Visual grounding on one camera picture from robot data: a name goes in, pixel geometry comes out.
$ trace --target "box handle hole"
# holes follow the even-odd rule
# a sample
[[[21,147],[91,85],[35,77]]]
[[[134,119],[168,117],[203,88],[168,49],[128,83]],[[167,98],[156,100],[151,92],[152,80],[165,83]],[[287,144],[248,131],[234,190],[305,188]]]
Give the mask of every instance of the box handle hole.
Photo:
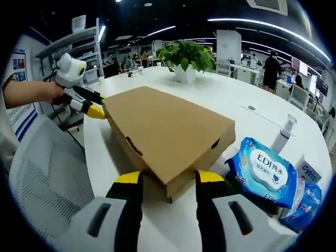
[[[218,138],[218,140],[211,146],[211,149],[214,149],[218,145],[219,140],[220,140],[220,138]]]
[[[133,144],[132,140],[131,140],[128,136],[126,136],[126,140],[128,141],[128,143],[130,144],[130,146],[134,149],[134,151],[135,151],[139,156],[142,156],[142,155],[143,155],[142,152],[139,151],[139,150],[137,149],[137,147],[135,147],[135,145]]]

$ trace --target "black ceiling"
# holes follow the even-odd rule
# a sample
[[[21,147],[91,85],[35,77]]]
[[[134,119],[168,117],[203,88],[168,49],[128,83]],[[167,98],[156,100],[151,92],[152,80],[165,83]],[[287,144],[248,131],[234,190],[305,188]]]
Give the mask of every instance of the black ceiling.
[[[115,1],[70,1],[72,2],[72,8],[64,8],[64,6],[67,6],[66,2],[62,4],[58,1],[57,5],[43,6],[43,11],[41,11],[40,15],[36,15],[32,26],[54,41],[71,33],[71,19],[73,17],[87,15],[87,27],[94,26],[96,17],[99,17],[100,25],[107,26],[101,40],[102,50],[106,50],[112,45],[126,46],[131,40],[135,40],[137,36],[145,36],[174,25],[176,28],[141,39],[135,44],[149,44],[154,39],[175,40],[214,37],[213,33],[217,29],[245,28],[237,29],[241,34],[242,40],[277,48],[301,59],[312,67],[322,67],[322,63],[328,65],[328,61],[314,48],[278,29],[244,22],[207,21],[209,18],[246,18],[286,28],[310,40],[328,55],[333,52],[333,48],[328,47],[328,44],[333,41],[322,39],[323,36],[328,37],[328,34],[323,34],[324,29],[320,29],[320,27],[325,28],[324,22],[328,23],[328,20],[317,19],[318,13],[313,11],[314,9],[318,10],[319,6],[314,6],[313,9],[308,4],[304,4],[310,20],[315,22],[314,24],[310,22],[310,29],[308,29],[305,19],[307,13],[303,11],[296,0],[287,0],[288,16],[251,8],[246,0],[122,0],[118,3]],[[152,3],[152,6],[145,7],[145,3]],[[132,37],[127,40],[116,41],[117,37],[123,35],[132,35]],[[312,54],[293,43],[305,48]],[[248,49],[251,45],[243,43],[242,47],[243,49]],[[264,47],[255,45],[253,45],[253,48],[267,50]],[[286,55],[279,55],[290,60],[290,57]]]

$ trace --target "tissue package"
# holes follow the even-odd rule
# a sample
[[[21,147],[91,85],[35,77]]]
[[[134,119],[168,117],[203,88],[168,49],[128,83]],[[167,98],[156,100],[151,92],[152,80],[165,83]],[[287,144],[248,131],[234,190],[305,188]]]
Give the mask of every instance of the tissue package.
[[[291,209],[284,209],[280,222],[295,232],[303,231],[314,218],[321,204],[322,192],[318,185],[298,179]]]
[[[229,177],[238,181],[243,193],[291,208],[297,186],[297,171],[274,151],[253,138],[244,138],[240,150],[226,161]]]

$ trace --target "spray bottle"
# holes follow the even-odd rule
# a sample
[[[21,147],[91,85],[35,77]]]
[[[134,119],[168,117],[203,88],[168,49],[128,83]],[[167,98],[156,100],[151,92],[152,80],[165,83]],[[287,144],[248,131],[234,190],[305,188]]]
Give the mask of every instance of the spray bottle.
[[[271,146],[271,150],[273,150],[277,154],[280,153],[280,151],[282,150],[282,148],[284,148],[288,139],[290,138],[295,123],[297,123],[296,118],[288,114],[288,120],[286,124],[281,128],[277,137],[275,138]]]

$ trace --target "round white table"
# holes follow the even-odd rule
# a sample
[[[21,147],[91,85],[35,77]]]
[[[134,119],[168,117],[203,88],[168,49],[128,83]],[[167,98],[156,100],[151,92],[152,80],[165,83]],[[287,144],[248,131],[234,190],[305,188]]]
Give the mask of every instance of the round white table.
[[[197,73],[193,84],[175,81],[175,75],[165,67],[151,67],[143,75],[117,75],[93,86],[106,97],[140,86],[149,86],[181,97],[229,117],[236,122],[236,141],[212,166],[210,171],[224,174],[224,161],[237,153],[244,137],[252,137],[271,146],[287,114],[298,123],[280,153],[296,164],[301,155],[321,174],[318,183],[325,194],[331,180],[331,163],[327,145],[318,125],[305,113],[282,98],[248,83],[213,73]],[[113,181],[134,168],[119,147],[107,120],[84,118],[85,154],[95,196],[106,196]],[[202,251],[201,234],[196,219],[195,186],[173,204],[159,193],[158,185],[144,180],[143,219],[138,251]],[[276,220],[269,225],[282,234],[293,234]]]

